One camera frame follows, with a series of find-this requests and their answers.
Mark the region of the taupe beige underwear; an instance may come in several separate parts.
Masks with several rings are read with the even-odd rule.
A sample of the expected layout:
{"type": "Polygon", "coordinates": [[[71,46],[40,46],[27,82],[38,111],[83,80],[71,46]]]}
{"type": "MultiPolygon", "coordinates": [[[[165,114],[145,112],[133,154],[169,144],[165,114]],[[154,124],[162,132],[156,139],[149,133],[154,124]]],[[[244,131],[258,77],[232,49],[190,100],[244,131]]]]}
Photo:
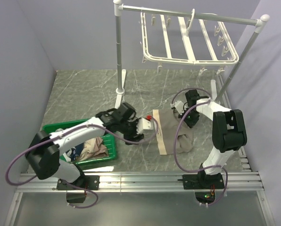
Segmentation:
{"type": "MultiPolygon", "coordinates": [[[[172,109],[153,110],[153,117],[158,122],[157,146],[160,155],[171,155],[174,153],[174,138],[180,123],[180,118],[174,115],[172,109]]],[[[193,149],[193,130],[183,123],[176,141],[177,153],[188,153],[193,149]]]]}

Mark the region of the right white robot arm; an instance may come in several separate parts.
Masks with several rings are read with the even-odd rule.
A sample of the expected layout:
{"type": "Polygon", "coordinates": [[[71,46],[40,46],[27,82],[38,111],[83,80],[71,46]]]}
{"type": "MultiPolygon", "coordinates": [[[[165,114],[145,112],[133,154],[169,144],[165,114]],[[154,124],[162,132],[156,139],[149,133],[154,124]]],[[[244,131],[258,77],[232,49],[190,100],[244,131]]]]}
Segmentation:
{"type": "Polygon", "coordinates": [[[197,181],[203,188],[210,187],[217,179],[221,179],[222,167],[231,155],[247,143],[247,134],[243,113],[239,109],[229,109],[210,100],[208,96],[200,96],[196,90],[185,93],[187,106],[183,107],[184,122],[194,127],[202,114],[212,121],[213,148],[208,158],[201,164],[197,181]]]}

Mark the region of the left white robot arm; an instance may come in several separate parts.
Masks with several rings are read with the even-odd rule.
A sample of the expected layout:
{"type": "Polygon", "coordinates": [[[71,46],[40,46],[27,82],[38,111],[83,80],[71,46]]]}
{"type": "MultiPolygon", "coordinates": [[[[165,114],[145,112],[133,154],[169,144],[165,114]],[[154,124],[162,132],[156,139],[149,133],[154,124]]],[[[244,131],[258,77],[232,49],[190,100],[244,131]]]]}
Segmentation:
{"type": "Polygon", "coordinates": [[[84,174],[79,167],[60,160],[60,156],[71,148],[106,133],[120,132],[124,142],[137,144],[144,135],[139,132],[140,119],[135,119],[136,111],[123,102],[118,108],[97,113],[89,120],[60,132],[38,132],[32,143],[32,150],[25,157],[40,180],[50,177],[68,182],[73,189],[84,186],[84,174]]]}

